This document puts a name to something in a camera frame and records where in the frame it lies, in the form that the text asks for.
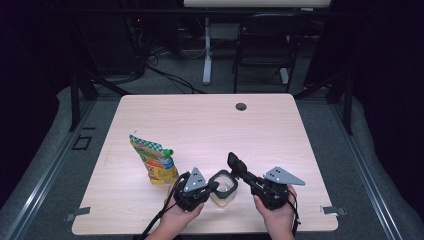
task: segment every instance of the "grommet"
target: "grommet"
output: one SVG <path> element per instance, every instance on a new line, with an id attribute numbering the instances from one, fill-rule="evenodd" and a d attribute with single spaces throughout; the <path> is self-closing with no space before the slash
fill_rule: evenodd
<path id="1" fill-rule="evenodd" d="M 236 104 L 236 109 L 239 110 L 239 111 L 244 111 L 244 110 L 247 109 L 247 106 L 244 103 L 237 103 Z"/>

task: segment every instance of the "wrist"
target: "wrist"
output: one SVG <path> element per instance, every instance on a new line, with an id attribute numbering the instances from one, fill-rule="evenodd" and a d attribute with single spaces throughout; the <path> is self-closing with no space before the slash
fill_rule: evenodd
<path id="1" fill-rule="evenodd" d="M 154 239 L 154 240 L 171 240 L 174 239 L 180 232 L 163 226 L 159 224 L 159 226 L 150 233 L 150 235 L 146 239 Z"/>
<path id="2" fill-rule="evenodd" d="M 272 240 L 291 240 L 294 239 L 292 229 L 290 224 L 285 224 L 281 222 L 267 223 L 265 222 L 265 227 Z"/>

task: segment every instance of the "human hand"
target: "human hand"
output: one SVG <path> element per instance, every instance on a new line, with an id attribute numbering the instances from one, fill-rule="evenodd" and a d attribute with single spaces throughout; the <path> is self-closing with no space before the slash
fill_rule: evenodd
<path id="1" fill-rule="evenodd" d="M 291 185 L 287 185 L 288 190 L 296 197 L 296 191 Z M 253 195 L 256 209 L 264 218 L 265 227 L 273 240 L 277 239 L 294 239 L 292 234 L 292 226 L 294 219 L 294 211 L 289 204 L 285 204 L 282 208 L 269 210 L 262 203 L 261 199 Z M 289 194 L 289 201 L 294 205 L 295 199 Z"/>
<path id="2" fill-rule="evenodd" d="M 173 185 L 169 186 L 168 195 L 171 192 L 172 187 Z M 170 206 L 173 206 L 174 204 L 174 196 L 171 196 L 166 209 L 168 209 Z M 193 211 L 186 212 L 178 205 L 174 205 L 163 214 L 162 218 L 160 219 L 159 226 L 146 239 L 173 239 L 178 234 L 180 234 L 180 232 L 183 231 L 193 219 L 199 216 L 203 206 L 204 203 L 201 203 Z"/>

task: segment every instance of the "yellow snack bag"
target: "yellow snack bag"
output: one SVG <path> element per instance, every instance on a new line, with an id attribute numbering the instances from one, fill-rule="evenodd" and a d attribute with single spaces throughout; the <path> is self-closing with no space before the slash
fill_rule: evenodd
<path id="1" fill-rule="evenodd" d="M 137 138 L 130 134 L 130 143 L 140 155 L 150 182 L 153 184 L 172 184 L 178 178 L 178 171 L 171 155 L 172 149 L 162 149 L 162 145 Z"/>

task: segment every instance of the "table leg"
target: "table leg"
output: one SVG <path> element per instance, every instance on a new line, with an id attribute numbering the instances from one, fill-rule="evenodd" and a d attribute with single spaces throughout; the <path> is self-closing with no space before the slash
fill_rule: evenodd
<path id="1" fill-rule="evenodd" d="M 289 82 L 289 74 L 287 73 L 287 68 L 280 68 L 280 77 L 283 84 Z"/>
<path id="2" fill-rule="evenodd" d="M 205 67 L 203 69 L 203 84 L 211 84 L 212 58 L 209 18 L 205 20 Z"/>

